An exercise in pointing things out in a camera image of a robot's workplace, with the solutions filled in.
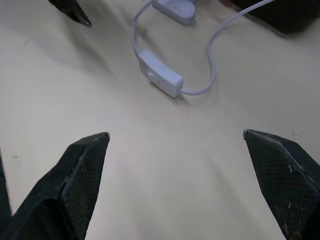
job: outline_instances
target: white power cord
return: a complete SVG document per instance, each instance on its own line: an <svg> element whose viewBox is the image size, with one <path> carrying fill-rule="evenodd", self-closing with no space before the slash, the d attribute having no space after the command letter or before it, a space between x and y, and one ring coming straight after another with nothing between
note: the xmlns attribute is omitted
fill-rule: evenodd
<svg viewBox="0 0 320 240"><path fill-rule="evenodd" d="M213 40L216 38L216 36L221 32L221 30L223 30L227 25L229 25L231 22L233 22L235 19L237 19L237 18L239 18L239 17L241 17L241 16L243 16L243 15L245 15L245 14L247 14L247 13L249 13L249 12L251 12L252 10L255 10L255 9L257 9L257 8L260 8L260 7L262 7L262 6L264 6L264 5L266 5L266 4L269 4L269 3L271 3L271 2L273 2L273 1L275 1L275 0L263 0L263 1L260 1L260 2L258 2L258 3L256 3L256 4L254 4L254 5L252 5L252 6L250 6L250 7L248 7L248 8L246 8L246 9L244 9L244 10L242 10L242 11L240 11L240 12L238 12L237 14L235 14L234 16L232 16L232 17L230 17L228 20L226 20L225 22L223 22L214 32L213 32L213 34L209 37L209 39L208 39L208 41L207 41L207 44L206 44L206 53L207 53L207 56L208 56L208 58L209 58L209 62L210 62L210 64L211 64L211 68L212 68L212 75L211 75L211 79L210 79L210 82L209 82L209 84L208 84L208 86L206 86L205 88L203 88L203 89L200 89L200 90L197 90L197 91L193 91L193 90L185 90L185 89L179 89L179 92L181 93L181 94L184 94L184 95L191 95L191 96L195 96L195 95L201 95L201 94L203 94L203 93L205 93L206 91L208 91L210 88L211 88L211 86L214 84L214 82L215 82L215 78L216 78L216 66L215 66L215 63L214 63L214 58L212 57L212 54L211 54L211 44L212 44L212 42L213 42ZM132 23L132 31L131 31L131 41L132 41L132 45L133 45L133 49L134 49L134 52L135 52L135 54L136 54L136 56L137 56L137 58L138 59L141 59L141 58L139 58L139 55L140 55L140 51L139 51L139 49L138 49L138 46L137 46L137 43L136 43L136 38L135 38L135 35L136 35L136 24L137 24L137 21L138 21L138 18L140 17L140 15L143 13L143 11L144 10L146 10L146 8L148 8L151 4L152 4L152 0L150 1L150 2L148 2L147 4L145 4L144 6L143 6L143 8L136 14L136 16L134 17L134 19L133 19L133 23ZM169 84L172 84L172 80L170 79L171 78L171 75L172 75L172 73L170 73L170 76L168 77L168 76L166 76L166 78L164 78L163 76L160 76L160 78L164 78L163 80L158 80L157 79L157 82L154 82L153 80L151 80L152 82L154 82L159 88L161 88L164 92L166 92L167 94L169 94L170 96L172 96L172 97L176 97L176 93L174 93L174 94L170 94L170 93L168 93L167 91L167 89L168 88L171 88L171 87L173 87L173 86L171 86L171 85L169 85L169 86L165 86L165 89L163 89L163 87L162 87L162 85L164 84L164 82L169 82Z"/></svg>

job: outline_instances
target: table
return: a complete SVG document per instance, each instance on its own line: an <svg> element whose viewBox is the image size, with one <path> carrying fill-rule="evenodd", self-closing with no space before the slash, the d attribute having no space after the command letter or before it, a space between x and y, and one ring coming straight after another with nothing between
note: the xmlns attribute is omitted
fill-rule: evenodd
<svg viewBox="0 0 320 240"><path fill-rule="evenodd" d="M108 131L87 240L284 239L242 133L295 140L319 163L319 22L285 39L237 20L212 44L212 90L171 99L148 83L131 47L144 2L79 3L90 29L46 0L0 2L0 147L12 210L69 144ZM207 38L235 13L216 0L196 11L186 27L150 8L137 37L195 90L210 78Z"/></svg>

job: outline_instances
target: white cable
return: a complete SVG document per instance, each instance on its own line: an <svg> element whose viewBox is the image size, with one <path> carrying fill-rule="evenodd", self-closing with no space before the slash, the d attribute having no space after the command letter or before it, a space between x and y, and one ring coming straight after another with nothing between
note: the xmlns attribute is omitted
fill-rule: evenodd
<svg viewBox="0 0 320 240"><path fill-rule="evenodd" d="M257 8L260 8L266 4L269 4L271 2L273 2L275 0L263 0L260 1L250 7L247 7L246 9L243 9L242 11L238 12L237 14L233 15L232 17L230 17L228 20L226 20L225 22L223 22L214 32L213 34L209 37L207 43L206 43L206 54L209 58L209 62L211 64L211 68L212 68L212 75L211 75L211 79L210 82L208 84L208 86L206 86L203 89L197 90L197 91L192 91L192 90L184 90L181 89L180 92L184 95L201 95L204 94L206 91L208 91L211 86L214 84L215 82L215 78L216 78L216 66L214 63L214 58L212 57L211 54L211 44L213 42L213 40L216 38L216 36L221 32L221 30L223 30L227 25L229 25L231 22L233 22L235 19L251 12L252 10L255 10ZM136 16L133 19L133 23L132 23L132 31L131 31L131 40L132 40L132 45L133 45L133 49L136 55L139 54L139 49L136 43L136 39L135 39L135 31L136 31L136 23L138 18L140 17L140 15L143 13L144 10L146 10L147 7L149 7L152 4L152 0L150 2L148 2L146 5L143 6L143 8L136 14Z"/></svg>

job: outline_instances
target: beige table surface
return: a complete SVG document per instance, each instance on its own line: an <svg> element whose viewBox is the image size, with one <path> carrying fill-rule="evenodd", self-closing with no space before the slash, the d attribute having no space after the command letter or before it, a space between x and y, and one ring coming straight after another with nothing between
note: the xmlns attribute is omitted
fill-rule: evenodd
<svg viewBox="0 0 320 240"><path fill-rule="evenodd" d="M0 1L0 147L13 211L69 144L109 131L87 240L283 240L242 133L293 139L320 160L320 24L284 39L242 18L212 52L203 96L164 95L133 53L142 0L81 0L85 28L46 0ZM139 22L149 48L199 89L205 44L235 12L199 3L181 26L155 9Z"/></svg>

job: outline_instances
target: black object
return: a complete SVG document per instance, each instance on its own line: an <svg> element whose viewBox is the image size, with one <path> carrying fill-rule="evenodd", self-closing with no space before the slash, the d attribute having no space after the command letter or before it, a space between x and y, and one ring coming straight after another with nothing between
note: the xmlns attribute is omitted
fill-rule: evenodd
<svg viewBox="0 0 320 240"><path fill-rule="evenodd" d="M82 10L77 0L49 0L49 2L72 20L87 27L91 27L91 21Z"/></svg>
<svg viewBox="0 0 320 240"><path fill-rule="evenodd" d="M241 9L246 9L261 0L231 0ZM275 0L249 14L266 22L284 34L300 33L317 17L319 0Z"/></svg>
<svg viewBox="0 0 320 240"><path fill-rule="evenodd" d="M33 187L0 239L85 239L109 140L108 133L99 133L70 145Z"/></svg>
<svg viewBox="0 0 320 240"><path fill-rule="evenodd" d="M243 138L261 192L287 240L320 239L320 166L295 142L254 130Z"/></svg>
<svg viewBox="0 0 320 240"><path fill-rule="evenodd" d="M9 196L7 191L7 181L2 163L0 150L0 234L7 227L11 219L11 208L9 204Z"/></svg>

